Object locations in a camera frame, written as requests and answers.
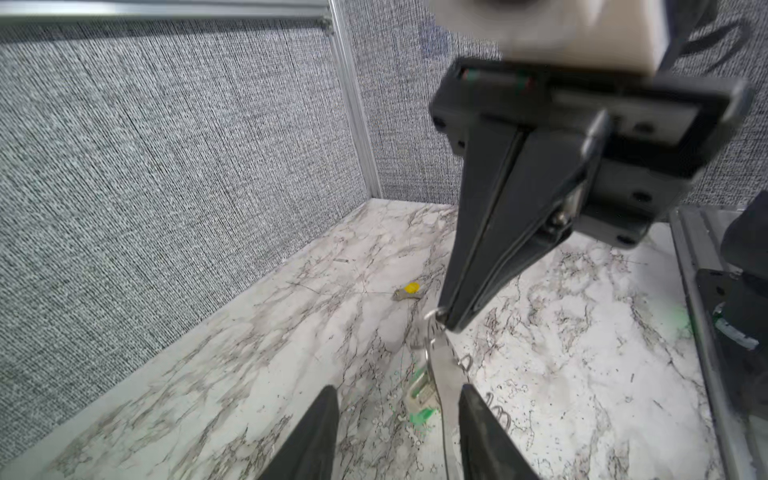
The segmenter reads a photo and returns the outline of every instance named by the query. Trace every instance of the black cable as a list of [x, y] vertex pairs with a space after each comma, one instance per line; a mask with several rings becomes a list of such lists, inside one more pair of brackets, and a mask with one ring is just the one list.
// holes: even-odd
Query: black cable
[[705, 74], [712, 73], [716, 68], [720, 67], [721, 65], [724, 65], [726, 62], [728, 62], [731, 58], [733, 58], [734, 55], [739, 53], [744, 46], [750, 41], [753, 35], [752, 31], [752, 24], [750, 24], [749, 21], [745, 19], [736, 20], [735, 22], [731, 22], [727, 25], [723, 25], [720, 28], [717, 28], [710, 33], [706, 35], [702, 35], [700, 38], [697, 38], [696, 40], [689, 40], [688, 42], [683, 45], [683, 49], [680, 52], [681, 57], [687, 57], [688, 55], [694, 55], [697, 53], [700, 53], [705, 50], [709, 50], [710, 48], [714, 47], [718, 43], [720, 43], [722, 40], [725, 39], [725, 37], [728, 36], [729, 33], [731, 33], [733, 30], [738, 30], [739, 37], [736, 39], [736, 41], [731, 45], [731, 47], [726, 51], [720, 59], [718, 59], [716, 62], [711, 64], [707, 69], [704, 71]]

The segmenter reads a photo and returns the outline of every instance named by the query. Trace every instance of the marble tabletop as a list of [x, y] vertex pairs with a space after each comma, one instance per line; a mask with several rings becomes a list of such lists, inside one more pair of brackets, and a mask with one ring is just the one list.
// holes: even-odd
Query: marble tabletop
[[[455, 222], [368, 201], [0, 476], [256, 478], [330, 384], [334, 478], [442, 478], [439, 418], [414, 426], [402, 392]], [[668, 226], [630, 251], [575, 234], [451, 339], [542, 478], [723, 477]]]

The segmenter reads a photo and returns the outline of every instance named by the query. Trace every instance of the yellow object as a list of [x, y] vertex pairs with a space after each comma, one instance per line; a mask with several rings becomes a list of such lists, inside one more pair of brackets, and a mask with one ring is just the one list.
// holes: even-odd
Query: yellow object
[[411, 282], [408, 285], [406, 285], [406, 288], [404, 290], [408, 293], [416, 293], [419, 291], [420, 285], [416, 282]]

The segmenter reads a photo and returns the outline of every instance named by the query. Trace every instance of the textured gray panel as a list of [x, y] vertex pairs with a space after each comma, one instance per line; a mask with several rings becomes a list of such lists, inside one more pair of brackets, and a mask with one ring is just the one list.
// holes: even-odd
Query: textured gray panel
[[[423, 0], [344, 0], [356, 66], [384, 198], [456, 203], [462, 163], [435, 132], [427, 105], [450, 61], [458, 55], [496, 58], [487, 43], [435, 25]], [[768, 187], [768, 125], [763, 84], [768, 73], [768, 6], [761, 0], [723, 0], [717, 24], [741, 16], [755, 24], [748, 51], [716, 72], [746, 76], [760, 89], [740, 136], [710, 166], [688, 202], [746, 203]], [[679, 71], [700, 74], [720, 49], [680, 61]]]
[[366, 192], [314, 24], [0, 36], [5, 463]]

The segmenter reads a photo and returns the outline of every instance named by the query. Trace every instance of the screw hole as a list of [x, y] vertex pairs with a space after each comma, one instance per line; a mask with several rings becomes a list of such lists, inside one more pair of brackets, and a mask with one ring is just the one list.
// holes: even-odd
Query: screw hole
[[635, 245], [637, 242], [632, 240], [630, 237], [627, 237], [626, 235], [618, 235], [616, 236], [616, 240], [618, 240], [623, 245]]
[[647, 193], [645, 193], [643, 191], [640, 191], [640, 190], [638, 190], [636, 192], [633, 192], [632, 193], [632, 198], [634, 198], [635, 200], [637, 200], [638, 202], [641, 202], [643, 204], [647, 204], [648, 202], [650, 202], [651, 200], [654, 199], [650, 194], [647, 194]]
[[656, 131], [656, 127], [649, 121], [642, 121], [636, 123], [634, 127], [632, 127], [632, 130], [638, 134], [652, 135]]

